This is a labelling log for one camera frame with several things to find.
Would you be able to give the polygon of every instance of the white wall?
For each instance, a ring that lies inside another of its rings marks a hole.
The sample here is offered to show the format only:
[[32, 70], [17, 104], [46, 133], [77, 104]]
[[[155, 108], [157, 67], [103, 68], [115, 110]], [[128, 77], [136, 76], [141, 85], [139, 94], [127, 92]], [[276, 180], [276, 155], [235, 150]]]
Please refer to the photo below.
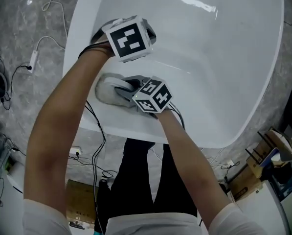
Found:
[[245, 199], [237, 201], [237, 205], [267, 234], [290, 234], [285, 213], [269, 182], [265, 181], [258, 193], [253, 192]]

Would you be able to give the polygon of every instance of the white shirt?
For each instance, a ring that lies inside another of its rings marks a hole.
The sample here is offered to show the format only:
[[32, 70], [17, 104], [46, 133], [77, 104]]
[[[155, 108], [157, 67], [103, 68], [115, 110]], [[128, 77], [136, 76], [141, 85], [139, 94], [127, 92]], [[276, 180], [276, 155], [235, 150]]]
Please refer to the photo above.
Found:
[[[201, 235], [196, 217], [185, 213], [148, 213], [110, 218], [106, 235]], [[68, 221], [59, 211], [24, 199], [24, 235], [71, 235]], [[210, 235], [265, 235], [234, 204], [227, 205], [214, 218]]]

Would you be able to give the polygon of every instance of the white sleeve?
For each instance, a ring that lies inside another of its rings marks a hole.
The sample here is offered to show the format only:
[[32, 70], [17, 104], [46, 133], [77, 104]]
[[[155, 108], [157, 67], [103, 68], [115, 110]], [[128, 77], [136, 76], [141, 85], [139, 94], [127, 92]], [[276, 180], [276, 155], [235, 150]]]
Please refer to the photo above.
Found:
[[209, 228], [210, 235], [266, 235], [267, 233], [256, 222], [229, 204], [214, 218]]
[[62, 213], [41, 203], [24, 199], [24, 235], [71, 235]]

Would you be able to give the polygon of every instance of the power adapter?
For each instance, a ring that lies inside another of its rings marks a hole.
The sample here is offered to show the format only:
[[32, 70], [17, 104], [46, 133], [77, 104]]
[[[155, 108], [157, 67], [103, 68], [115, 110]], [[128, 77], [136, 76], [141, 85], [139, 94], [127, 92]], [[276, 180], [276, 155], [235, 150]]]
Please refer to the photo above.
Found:
[[30, 58], [30, 62], [29, 62], [29, 66], [31, 67], [30, 70], [28, 70], [31, 74], [33, 74], [35, 67], [36, 67], [36, 63], [37, 63], [37, 59], [39, 56], [39, 51], [38, 50], [34, 50], [32, 53], [32, 56]]

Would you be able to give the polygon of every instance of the white bathtub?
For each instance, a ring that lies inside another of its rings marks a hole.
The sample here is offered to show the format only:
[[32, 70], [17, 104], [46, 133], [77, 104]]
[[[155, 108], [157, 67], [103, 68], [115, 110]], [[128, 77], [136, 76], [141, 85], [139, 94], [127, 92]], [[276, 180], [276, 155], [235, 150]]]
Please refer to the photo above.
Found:
[[[100, 74], [164, 79], [198, 146], [221, 148], [233, 143], [252, 117], [273, 72], [284, 0], [78, 0], [63, 75], [102, 24], [132, 15], [147, 19], [157, 34], [154, 53], [125, 64], [111, 59]], [[157, 120], [99, 102], [94, 86], [88, 100], [105, 133], [167, 142]], [[99, 131], [86, 111], [80, 126]]]

